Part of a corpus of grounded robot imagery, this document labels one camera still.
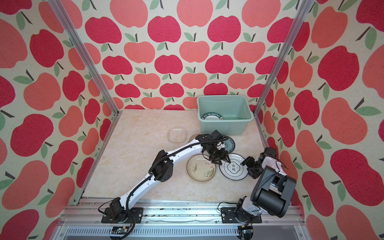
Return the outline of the white plate with black rings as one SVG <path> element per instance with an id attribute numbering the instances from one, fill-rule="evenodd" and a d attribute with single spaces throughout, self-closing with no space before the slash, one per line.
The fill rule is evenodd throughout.
<path id="1" fill-rule="evenodd" d="M 248 175 L 248 167 L 243 166 L 242 162 L 245 160 L 241 155 L 229 154 L 230 163 L 222 162 L 220 166 L 221 173 L 232 181 L 241 181 Z"/>

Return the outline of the small blue floral plate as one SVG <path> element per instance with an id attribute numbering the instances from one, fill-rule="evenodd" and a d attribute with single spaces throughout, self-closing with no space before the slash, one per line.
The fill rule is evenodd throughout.
<path id="1" fill-rule="evenodd" d="M 228 152 L 228 153 L 232 153 L 235 148 L 236 148 L 236 144 L 235 144 L 235 141 L 229 137 L 229 136 L 225 136 L 225 138 L 227 138 L 225 141 L 224 141 L 224 145 L 225 145 L 225 150 Z"/>

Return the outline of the cream plate with plant drawing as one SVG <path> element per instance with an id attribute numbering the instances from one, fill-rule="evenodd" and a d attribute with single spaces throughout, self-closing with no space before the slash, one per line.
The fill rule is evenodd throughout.
<path id="1" fill-rule="evenodd" d="M 207 160 L 206 155 L 196 155 L 187 162 L 187 173 L 196 182 L 208 182 L 216 174 L 216 165 Z"/>

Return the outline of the white plate dark rim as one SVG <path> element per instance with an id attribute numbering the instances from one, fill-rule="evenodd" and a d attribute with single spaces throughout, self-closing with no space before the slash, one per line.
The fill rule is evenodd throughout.
<path id="1" fill-rule="evenodd" d="M 218 113 L 215 113 L 215 112 L 209 112 L 209 113 L 205 113 L 201 116 L 201 119 L 202 120 L 224 120 L 224 117 Z"/>

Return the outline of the clear grey glass plate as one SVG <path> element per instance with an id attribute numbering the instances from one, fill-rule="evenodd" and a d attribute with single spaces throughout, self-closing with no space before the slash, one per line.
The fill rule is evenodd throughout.
<path id="1" fill-rule="evenodd" d="M 195 140 L 196 137 L 197 137 L 198 135 L 200 135 L 200 134 L 194 134 L 194 135 L 192 135 L 192 136 L 190 137 L 190 139 L 189 139 L 188 142 L 191 142 L 191 141 Z"/>

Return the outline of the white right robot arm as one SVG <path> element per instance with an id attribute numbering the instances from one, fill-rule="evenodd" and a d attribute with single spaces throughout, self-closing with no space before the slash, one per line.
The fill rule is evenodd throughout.
<path id="1" fill-rule="evenodd" d="M 297 181 L 283 170 L 277 150 L 267 147 L 257 159 L 247 157 L 242 165 L 257 183 L 249 197 L 239 199 L 235 209 L 236 220 L 249 224 L 261 216 L 262 210 L 282 218 L 288 210 Z"/>

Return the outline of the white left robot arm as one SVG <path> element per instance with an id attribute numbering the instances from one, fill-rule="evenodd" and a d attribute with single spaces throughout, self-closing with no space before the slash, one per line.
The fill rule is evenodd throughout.
<path id="1" fill-rule="evenodd" d="M 223 146 L 229 137 L 221 135 L 218 131 L 211 134 L 197 135 L 191 142 L 173 151 L 161 150 L 158 152 L 148 174 L 130 191 L 121 197 L 108 201 L 110 204 L 104 211 L 98 209 L 103 215 L 103 224 L 133 223 L 139 219 L 134 217 L 132 208 L 152 188 L 160 183 L 168 181 L 172 175 L 174 166 L 188 160 L 195 155 L 208 153 L 208 161 L 215 165 L 230 162 L 229 153 Z"/>

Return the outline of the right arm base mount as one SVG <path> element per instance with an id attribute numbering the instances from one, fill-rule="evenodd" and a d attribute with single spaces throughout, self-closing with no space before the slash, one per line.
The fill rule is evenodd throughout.
<path id="1" fill-rule="evenodd" d="M 261 215 L 252 215 L 237 208 L 220 208 L 219 209 L 223 224 L 261 224 Z"/>

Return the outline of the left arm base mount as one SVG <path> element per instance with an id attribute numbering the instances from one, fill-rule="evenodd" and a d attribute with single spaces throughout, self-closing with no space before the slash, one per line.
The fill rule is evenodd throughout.
<path id="1" fill-rule="evenodd" d="M 136 224 L 140 224 L 143 217 L 143 208 L 132 208 L 130 210 L 131 216 L 129 217 L 127 215 L 127 211 L 123 210 L 121 211 L 117 218 L 114 217 L 112 214 L 111 208 L 105 209 L 105 214 L 103 215 L 101 219 L 101 223 L 103 224 L 130 224 L 132 222 L 132 219 L 135 220 Z"/>

